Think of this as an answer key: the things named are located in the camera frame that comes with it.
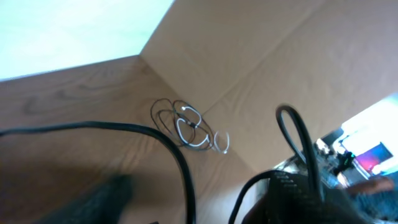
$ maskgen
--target wooden table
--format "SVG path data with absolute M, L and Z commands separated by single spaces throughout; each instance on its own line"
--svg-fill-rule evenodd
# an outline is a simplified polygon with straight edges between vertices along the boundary
M 138 56 L 121 58 L 0 83 L 0 128 L 84 120 L 154 126 L 149 108 L 162 97 L 180 98 Z M 254 172 L 234 151 L 182 151 L 198 223 L 226 223 Z M 0 222 L 31 223 L 115 172 L 134 180 L 121 223 L 183 223 L 182 182 L 166 148 L 140 134 L 94 129 L 1 138 Z M 254 197 L 252 190 L 240 219 Z

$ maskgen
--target tangled cable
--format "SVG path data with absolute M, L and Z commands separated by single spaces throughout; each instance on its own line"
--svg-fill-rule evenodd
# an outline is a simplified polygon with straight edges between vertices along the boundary
M 158 105 L 160 102 L 166 101 L 170 108 L 168 109 L 159 109 L 156 112 L 155 106 Z M 189 118 L 185 113 L 187 111 L 192 111 L 195 114 L 196 119 Z M 163 114 L 169 114 L 172 117 L 174 130 L 170 129 L 167 126 L 167 122 L 165 118 L 162 117 Z M 194 151 L 207 151 L 212 149 L 218 153 L 226 154 L 229 149 L 229 134 L 226 133 L 226 148 L 220 149 L 219 145 L 217 144 L 217 136 L 218 131 L 213 134 L 213 131 L 207 124 L 207 122 L 203 119 L 202 115 L 189 103 L 183 100 L 175 100 L 171 101 L 167 98 L 161 98 L 154 102 L 154 104 L 150 108 L 150 118 L 154 122 L 156 128 L 159 131 L 162 131 L 169 135 L 178 147 L 186 147 L 187 149 L 191 149 Z M 187 139 L 183 135 L 183 131 L 181 129 L 181 124 L 185 123 L 189 126 L 191 130 L 190 137 Z M 203 140 L 196 141 L 197 139 L 197 132 L 203 132 L 205 134 Z

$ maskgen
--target light blue surface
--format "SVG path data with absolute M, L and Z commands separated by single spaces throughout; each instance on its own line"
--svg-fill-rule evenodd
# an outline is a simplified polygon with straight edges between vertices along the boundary
M 0 81 L 137 55 L 172 1 L 0 1 Z

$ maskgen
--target brown wall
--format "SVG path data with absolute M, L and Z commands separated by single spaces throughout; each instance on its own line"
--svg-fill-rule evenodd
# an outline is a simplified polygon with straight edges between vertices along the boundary
M 291 155 L 294 105 L 312 138 L 398 89 L 398 1 L 177 0 L 142 52 L 256 170 Z

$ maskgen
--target wood grain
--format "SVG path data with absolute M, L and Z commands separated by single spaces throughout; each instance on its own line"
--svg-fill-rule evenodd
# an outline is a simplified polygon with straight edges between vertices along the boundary
M 205 112 L 324 0 L 176 0 L 141 52 Z
M 329 1 L 206 113 L 255 170 L 291 155 L 275 121 L 294 105 L 312 138 L 398 90 L 397 1 Z
M 149 108 L 161 97 L 178 98 L 143 60 L 122 58 L 0 83 L 0 126 L 84 120 L 153 126 Z M 195 182 L 198 222 L 226 223 L 253 171 L 234 152 L 183 153 Z M 0 221 L 31 223 L 115 172 L 134 181 L 121 223 L 183 223 L 180 174 L 167 150 L 140 134 L 94 129 L 1 138 Z M 242 211 L 253 198 L 252 192 Z

